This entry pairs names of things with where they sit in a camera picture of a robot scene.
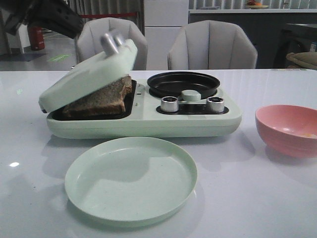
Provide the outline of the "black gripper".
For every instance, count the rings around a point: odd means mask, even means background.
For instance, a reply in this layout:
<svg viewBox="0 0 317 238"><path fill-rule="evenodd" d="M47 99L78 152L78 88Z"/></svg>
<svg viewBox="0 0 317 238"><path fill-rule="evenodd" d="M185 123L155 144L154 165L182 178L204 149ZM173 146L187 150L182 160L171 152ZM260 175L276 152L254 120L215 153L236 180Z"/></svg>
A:
<svg viewBox="0 0 317 238"><path fill-rule="evenodd" d="M20 25L42 27L74 39L83 29L81 17L63 0L2 0L9 13L4 29L15 35Z"/></svg>

